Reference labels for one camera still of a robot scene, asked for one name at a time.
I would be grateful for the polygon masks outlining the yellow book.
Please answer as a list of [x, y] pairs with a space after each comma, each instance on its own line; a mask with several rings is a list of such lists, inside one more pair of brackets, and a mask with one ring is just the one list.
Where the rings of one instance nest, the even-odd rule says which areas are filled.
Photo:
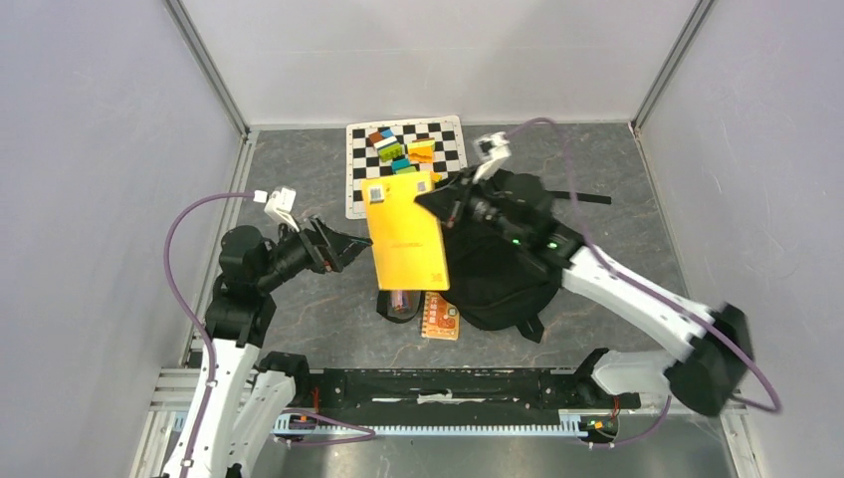
[[380, 290], [441, 292], [450, 288], [440, 222], [415, 202], [417, 196], [433, 189], [433, 178], [427, 171], [362, 182]]

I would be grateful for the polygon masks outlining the black student backpack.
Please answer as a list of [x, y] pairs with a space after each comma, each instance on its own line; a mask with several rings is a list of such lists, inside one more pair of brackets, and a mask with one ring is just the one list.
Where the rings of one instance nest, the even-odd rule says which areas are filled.
[[[473, 173], [472, 169], [463, 170], [434, 183], [434, 189], [458, 181], [477, 184], [472, 180]], [[510, 176], [533, 176], [541, 181], [533, 174], [504, 169], [490, 179], [500, 188]], [[555, 201], [577, 199], [597, 204], [612, 201], [607, 195], [548, 191], [554, 194]], [[561, 249], [535, 251], [507, 243], [464, 214], [453, 228], [446, 228], [440, 222], [450, 281], [450, 288], [442, 292], [442, 297], [479, 330], [496, 332], [515, 328], [525, 339], [540, 343], [544, 326], [539, 314], [561, 289], [563, 271], [585, 245], [582, 234], [558, 223]]]

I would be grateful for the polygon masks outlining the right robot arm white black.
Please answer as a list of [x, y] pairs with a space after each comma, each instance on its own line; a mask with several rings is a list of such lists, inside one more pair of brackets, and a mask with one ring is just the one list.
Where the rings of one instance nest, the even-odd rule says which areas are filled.
[[557, 220], [550, 191], [530, 174], [473, 183], [458, 177], [417, 197], [444, 228], [451, 286], [446, 299], [474, 327], [516, 328], [539, 342], [540, 312], [559, 291], [584, 297], [654, 340], [655, 353], [599, 352], [574, 383], [599, 406], [612, 395], [661, 393], [704, 416], [722, 412], [756, 371], [744, 312], [713, 309], [635, 274]]

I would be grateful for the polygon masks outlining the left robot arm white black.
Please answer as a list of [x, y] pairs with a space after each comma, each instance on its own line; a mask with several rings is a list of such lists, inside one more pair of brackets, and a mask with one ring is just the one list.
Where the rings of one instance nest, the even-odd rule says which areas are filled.
[[277, 305], [273, 291], [303, 271], [340, 272], [372, 244], [317, 217], [272, 241], [249, 225], [221, 240], [212, 300], [199, 332], [203, 356], [186, 421], [164, 477], [248, 477], [288, 405], [312, 395], [302, 355], [261, 354]]

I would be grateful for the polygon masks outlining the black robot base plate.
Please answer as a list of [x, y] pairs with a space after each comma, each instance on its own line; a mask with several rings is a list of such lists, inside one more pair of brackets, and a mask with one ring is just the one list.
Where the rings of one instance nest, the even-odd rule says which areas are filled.
[[366, 425], [553, 425], [561, 410], [637, 410], [636, 393], [612, 397], [566, 368], [325, 368], [292, 403]]

